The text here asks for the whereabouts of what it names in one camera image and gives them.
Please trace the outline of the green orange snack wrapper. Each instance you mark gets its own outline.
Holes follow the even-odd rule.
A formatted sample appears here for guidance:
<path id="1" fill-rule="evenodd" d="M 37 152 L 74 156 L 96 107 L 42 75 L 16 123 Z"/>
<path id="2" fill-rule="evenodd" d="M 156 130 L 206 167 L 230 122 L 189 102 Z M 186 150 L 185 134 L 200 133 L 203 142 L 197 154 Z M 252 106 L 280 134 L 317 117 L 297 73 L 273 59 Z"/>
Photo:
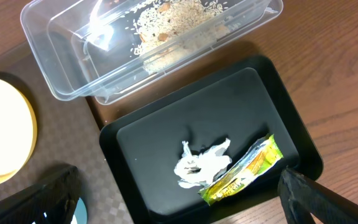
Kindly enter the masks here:
<path id="1" fill-rule="evenodd" d="M 267 135 L 253 143 L 247 153 L 228 171 L 212 184 L 199 190 L 198 194 L 208 205 L 212 205 L 245 189 L 282 158 L 283 154 L 274 135 Z"/>

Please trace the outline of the white tissue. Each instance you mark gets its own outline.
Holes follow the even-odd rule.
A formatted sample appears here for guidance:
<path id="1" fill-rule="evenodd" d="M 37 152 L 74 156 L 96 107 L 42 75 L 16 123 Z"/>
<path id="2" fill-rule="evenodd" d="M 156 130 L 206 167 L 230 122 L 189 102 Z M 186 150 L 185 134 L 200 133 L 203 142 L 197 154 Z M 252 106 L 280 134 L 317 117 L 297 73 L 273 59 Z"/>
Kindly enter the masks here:
<path id="1" fill-rule="evenodd" d="M 179 186 L 184 189 L 207 187 L 223 175 L 232 163 L 232 159 L 224 154 L 230 143 L 231 140 L 226 138 L 223 143 L 193 155 L 188 141 L 183 141 L 183 154 L 174 168 L 174 173 L 180 177 Z"/>

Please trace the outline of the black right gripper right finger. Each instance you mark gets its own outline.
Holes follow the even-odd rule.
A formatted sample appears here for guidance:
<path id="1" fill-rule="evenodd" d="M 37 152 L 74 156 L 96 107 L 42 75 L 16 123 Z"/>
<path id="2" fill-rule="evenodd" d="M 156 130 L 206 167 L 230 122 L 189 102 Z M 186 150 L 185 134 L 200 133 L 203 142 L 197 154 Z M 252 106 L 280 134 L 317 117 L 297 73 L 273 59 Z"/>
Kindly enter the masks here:
<path id="1" fill-rule="evenodd" d="M 358 204 L 293 169 L 282 171 L 278 194 L 288 223 L 358 223 Z"/>

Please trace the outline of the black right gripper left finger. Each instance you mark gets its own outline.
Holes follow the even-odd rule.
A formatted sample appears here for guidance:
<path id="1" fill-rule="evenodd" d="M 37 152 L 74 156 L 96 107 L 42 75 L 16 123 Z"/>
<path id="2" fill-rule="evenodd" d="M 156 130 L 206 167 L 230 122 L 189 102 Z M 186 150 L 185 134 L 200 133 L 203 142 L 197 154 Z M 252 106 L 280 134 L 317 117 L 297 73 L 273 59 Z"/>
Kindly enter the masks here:
<path id="1" fill-rule="evenodd" d="M 81 193 L 78 168 L 66 165 L 0 200 L 0 223 L 71 223 Z"/>

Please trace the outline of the light blue bowl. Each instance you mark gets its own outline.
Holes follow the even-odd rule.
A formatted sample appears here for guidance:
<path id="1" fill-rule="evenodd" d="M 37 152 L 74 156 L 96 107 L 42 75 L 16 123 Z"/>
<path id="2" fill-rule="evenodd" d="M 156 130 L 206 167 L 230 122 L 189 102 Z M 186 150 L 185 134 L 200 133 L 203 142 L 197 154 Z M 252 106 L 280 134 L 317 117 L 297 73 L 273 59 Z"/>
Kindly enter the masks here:
<path id="1" fill-rule="evenodd" d="M 71 224 L 87 224 L 88 214 L 84 201 L 79 198 L 71 220 Z"/>

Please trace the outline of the rice leftovers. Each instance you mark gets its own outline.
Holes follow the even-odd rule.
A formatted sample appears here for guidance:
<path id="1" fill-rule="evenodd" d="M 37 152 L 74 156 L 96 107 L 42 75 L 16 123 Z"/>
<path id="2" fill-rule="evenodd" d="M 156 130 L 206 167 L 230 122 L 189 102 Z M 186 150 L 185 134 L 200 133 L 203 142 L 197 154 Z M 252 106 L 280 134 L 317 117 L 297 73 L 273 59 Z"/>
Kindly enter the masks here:
<path id="1" fill-rule="evenodd" d="M 223 12 L 217 1 L 174 0 L 151 1 L 133 23 L 140 44 L 133 48 L 134 55 L 143 57 L 144 70 L 149 74 L 183 60 L 197 50 L 230 33 L 222 23 L 201 29 L 187 37 L 185 34 Z"/>

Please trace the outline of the yellow plate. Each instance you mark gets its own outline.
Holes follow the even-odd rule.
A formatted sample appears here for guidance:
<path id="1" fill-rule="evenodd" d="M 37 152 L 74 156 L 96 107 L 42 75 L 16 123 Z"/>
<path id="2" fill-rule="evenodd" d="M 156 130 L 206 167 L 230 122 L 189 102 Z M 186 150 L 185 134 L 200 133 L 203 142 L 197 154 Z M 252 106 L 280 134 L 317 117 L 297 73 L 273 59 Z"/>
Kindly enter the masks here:
<path id="1" fill-rule="evenodd" d="M 37 142 L 37 119 L 24 94 L 0 79 L 0 184 L 12 178 L 31 157 Z"/>

